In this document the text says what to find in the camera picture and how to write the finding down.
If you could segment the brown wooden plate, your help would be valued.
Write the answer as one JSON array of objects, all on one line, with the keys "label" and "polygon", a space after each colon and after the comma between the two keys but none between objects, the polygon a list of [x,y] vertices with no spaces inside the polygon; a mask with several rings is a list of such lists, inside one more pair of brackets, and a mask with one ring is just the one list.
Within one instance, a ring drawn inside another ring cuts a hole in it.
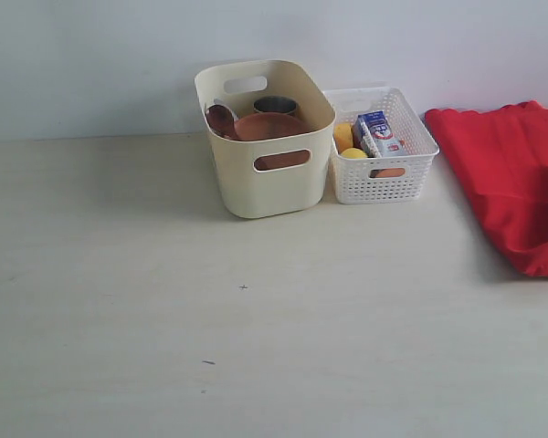
[{"label": "brown wooden plate", "polygon": [[[237,136],[242,141],[264,141],[309,133],[308,125],[291,115],[261,112],[234,122]],[[311,156],[307,150],[263,155],[254,161],[257,171],[272,171],[306,163]]]}]

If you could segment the yellow lemon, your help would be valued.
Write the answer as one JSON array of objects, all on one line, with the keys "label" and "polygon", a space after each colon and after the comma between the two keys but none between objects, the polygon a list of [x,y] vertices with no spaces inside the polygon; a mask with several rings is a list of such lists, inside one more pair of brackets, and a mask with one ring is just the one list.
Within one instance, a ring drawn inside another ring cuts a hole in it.
[{"label": "yellow lemon", "polygon": [[344,151],[341,152],[341,156],[345,159],[353,159],[353,160],[368,158],[368,155],[365,153],[365,151],[358,148],[345,149]]}]

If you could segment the yellow cheese wedge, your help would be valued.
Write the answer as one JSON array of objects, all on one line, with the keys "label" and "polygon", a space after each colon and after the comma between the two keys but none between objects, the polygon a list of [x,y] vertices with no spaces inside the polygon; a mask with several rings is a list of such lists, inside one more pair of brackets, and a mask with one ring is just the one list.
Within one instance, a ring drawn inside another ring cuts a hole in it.
[{"label": "yellow cheese wedge", "polygon": [[348,122],[338,123],[334,126],[333,138],[339,154],[353,147],[352,124]]}]

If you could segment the brown wooden spoon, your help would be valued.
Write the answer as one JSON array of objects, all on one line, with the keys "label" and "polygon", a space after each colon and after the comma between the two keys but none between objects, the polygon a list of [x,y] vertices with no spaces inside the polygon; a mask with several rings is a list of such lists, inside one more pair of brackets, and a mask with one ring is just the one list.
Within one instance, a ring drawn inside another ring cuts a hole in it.
[{"label": "brown wooden spoon", "polygon": [[209,127],[219,136],[239,141],[232,112],[223,105],[214,104],[205,113]]}]

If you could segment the stainless steel cup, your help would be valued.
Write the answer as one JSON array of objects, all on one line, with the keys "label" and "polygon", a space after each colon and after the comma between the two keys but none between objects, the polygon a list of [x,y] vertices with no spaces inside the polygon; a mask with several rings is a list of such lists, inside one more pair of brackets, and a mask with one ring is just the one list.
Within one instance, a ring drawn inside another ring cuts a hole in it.
[{"label": "stainless steel cup", "polygon": [[256,113],[275,112],[294,116],[297,109],[298,103],[284,96],[264,96],[253,103],[253,110]]}]

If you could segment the blue white milk carton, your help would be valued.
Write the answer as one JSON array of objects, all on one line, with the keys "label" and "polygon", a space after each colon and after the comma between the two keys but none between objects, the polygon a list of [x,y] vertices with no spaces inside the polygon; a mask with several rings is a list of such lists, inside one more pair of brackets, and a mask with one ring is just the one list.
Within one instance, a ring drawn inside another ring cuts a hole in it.
[{"label": "blue white milk carton", "polygon": [[355,138],[370,158],[407,156],[382,110],[359,114],[353,125]]}]

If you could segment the red scalloped cloth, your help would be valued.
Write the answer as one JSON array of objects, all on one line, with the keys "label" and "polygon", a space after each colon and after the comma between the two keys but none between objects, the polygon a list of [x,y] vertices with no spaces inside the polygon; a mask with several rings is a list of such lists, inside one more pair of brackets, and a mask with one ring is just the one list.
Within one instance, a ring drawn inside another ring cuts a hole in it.
[{"label": "red scalloped cloth", "polygon": [[548,109],[431,109],[425,121],[492,245],[519,272],[548,277]]}]

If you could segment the cream plastic bin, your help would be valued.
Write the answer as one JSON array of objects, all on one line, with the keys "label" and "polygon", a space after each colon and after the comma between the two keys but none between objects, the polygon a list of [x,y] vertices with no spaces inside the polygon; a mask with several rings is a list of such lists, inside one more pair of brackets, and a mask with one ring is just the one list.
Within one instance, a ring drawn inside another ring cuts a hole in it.
[{"label": "cream plastic bin", "polygon": [[195,76],[202,111],[221,101],[240,118],[265,96],[297,102],[309,132],[280,139],[234,141],[212,129],[207,136],[226,208],[261,218],[310,208],[322,197],[335,111],[302,66],[286,60],[254,60],[206,68]]}]

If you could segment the white woven plastic basket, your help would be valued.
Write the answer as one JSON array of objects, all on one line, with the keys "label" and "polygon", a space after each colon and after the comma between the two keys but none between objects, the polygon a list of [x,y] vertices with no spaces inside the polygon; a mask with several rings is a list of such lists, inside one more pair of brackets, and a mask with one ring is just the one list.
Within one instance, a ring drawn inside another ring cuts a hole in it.
[{"label": "white woven plastic basket", "polygon": [[[394,203],[416,199],[439,148],[401,90],[394,87],[335,89],[324,92],[335,123],[354,125],[359,114],[382,110],[407,156],[345,159],[332,146],[330,175],[337,200],[344,204]],[[395,178],[371,178],[376,169],[404,168]]]}]

